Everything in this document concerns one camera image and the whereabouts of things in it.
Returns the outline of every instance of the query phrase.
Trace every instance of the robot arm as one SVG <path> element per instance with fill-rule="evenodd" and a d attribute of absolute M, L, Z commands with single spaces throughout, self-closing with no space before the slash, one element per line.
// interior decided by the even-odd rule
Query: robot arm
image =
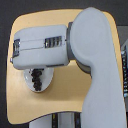
<path fill-rule="evenodd" d="M 107 18 L 94 8 L 82 11 L 71 26 L 70 45 L 66 44 L 66 30 L 64 25 L 57 25 L 16 33 L 14 67 L 24 70 L 68 65 L 68 53 L 73 53 L 83 67 L 91 67 L 92 84 L 83 104 L 82 128 L 126 128 L 123 93 Z"/>

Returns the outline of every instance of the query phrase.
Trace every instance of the table surface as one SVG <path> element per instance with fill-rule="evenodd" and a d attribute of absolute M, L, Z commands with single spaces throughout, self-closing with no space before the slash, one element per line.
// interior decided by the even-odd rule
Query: table surface
<path fill-rule="evenodd" d="M 26 123 L 55 112 L 81 112 L 84 98 L 91 85 L 91 78 L 90 75 L 78 68 L 75 61 L 71 61 L 67 67 L 55 68 L 50 86 L 41 93 L 32 92 L 25 83 L 23 71 L 14 69 L 10 63 L 13 37 L 18 30 L 33 26 L 68 25 L 79 12 L 81 10 L 42 11 L 23 15 L 15 20 L 11 30 L 7 60 L 7 116 L 11 124 Z M 110 14 L 107 12 L 104 12 L 104 14 L 111 26 L 120 79 L 123 83 L 116 25 Z"/>

